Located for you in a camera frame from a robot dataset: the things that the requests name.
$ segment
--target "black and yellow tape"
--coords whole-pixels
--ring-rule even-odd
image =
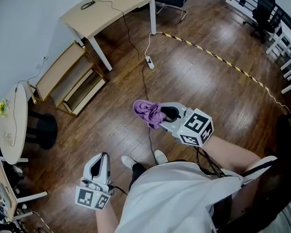
[[[268,89],[265,85],[263,85],[260,81],[258,81],[256,78],[252,77],[251,75],[249,75],[247,72],[241,70],[240,68],[234,66],[232,63],[226,61],[225,59],[223,59],[223,58],[221,58],[221,57],[215,55],[214,53],[208,51],[207,49],[204,49],[204,48],[202,48],[202,47],[199,46],[199,45],[196,45],[196,44],[194,44],[194,43],[192,43],[192,42],[189,42],[189,41],[187,41],[187,40],[181,39],[181,38],[179,38],[179,37],[176,37],[176,36],[173,36],[173,35],[170,35],[170,34],[167,34],[167,33],[162,33],[162,35],[165,35],[165,36],[170,37],[170,38],[174,38],[174,39],[176,39],[176,40],[178,40],[178,41],[185,42],[185,43],[187,43],[187,44],[189,44],[189,45],[191,45],[191,46],[194,46],[194,47],[197,47],[198,49],[203,50],[203,51],[206,52],[207,54],[209,54],[209,55],[211,55],[211,56],[217,58],[218,60],[220,60],[220,61],[222,61],[222,62],[228,64],[230,67],[233,67],[233,68],[236,69],[237,71],[239,71],[239,72],[241,72],[242,74],[246,75],[248,78],[252,79],[254,82],[256,82],[256,83],[258,83],[260,86],[262,86],[262,87],[263,87],[265,90],[267,90],[267,92],[269,93],[269,89]]]

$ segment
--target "shoe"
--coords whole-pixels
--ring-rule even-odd
[[[155,156],[155,159],[159,165],[168,162],[166,155],[160,150],[155,150],[154,156]]]
[[[135,165],[137,162],[135,162],[133,159],[131,159],[129,156],[127,155],[123,155],[121,157],[121,160],[123,162],[123,164],[125,166],[127,166],[128,168],[132,169],[132,166]]]

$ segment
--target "person's left arm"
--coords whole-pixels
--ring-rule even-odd
[[[98,233],[114,233],[118,220],[109,202],[102,211],[96,211]]]

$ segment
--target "white t-shirt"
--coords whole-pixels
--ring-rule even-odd
[[[211,233],[211,218],[206,206],[236,192],[244,182],[243,177],[229,172],[231,174],[234,176],[211,179],[191,162],[152,167],[132,185],[115,232]],[[269,226],[270,232],[291,232],[291,203],[282,213],[284,215],[279,214]]]

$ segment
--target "wooden floor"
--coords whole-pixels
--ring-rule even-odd
[[[188,0],[186,9],[188,14],[181,23],[179,11],[164,9],[157,16],[157,30],[199,44],[230,61],[268,86],[278,101],[289,103],[291,92],[286,99],[280,94],[287,86],[279,69],[284,60],[273,53],[265,54],[270,43],[263,45],[250,37],[252,28],[242,25],[242,15],[225,0]],[[52,113],[58,123],[57,142],[51,150],[27,145],[24,152],[30,159],[25,176],[31,192],[48,192],[47,197],[28,205],[55,233],[97,231],[95,212],[74,204],[75,187],[91,157],[107,152],[112,163],[111,178],[124,190],[128,190],[131,171],[122,165],[122,155],[146,166],[154,165],[147,126],[132,110],[135,100],[146,98],[141,70],[150,33],[149,9],[129,13],[126,18],[131,41],[140,52],[139,59],[128,41],[124,21],[119,19],[97,36],[113,70],[105,71],[110,82],[84,111],[74,118],[41,104],[33,107],[41,113]],[[216,136],[261,157],[265,148],[275,147],[276,119],[286,111],[262,87],[205,52],[159,33],[151,37],[148,54],[155,65],[154,70],[145,70],[151,101],[177,101],[204,111],[212,116]],[[162,150],[169,160],[195,161],[195,150],[176,143],[170,133],[152,130],[151,138],[153,149]],[[118,218],[125,198],[119,191],[112,198]],[[42,223],[31,216],[25,225],[37,232],[33,228]]]

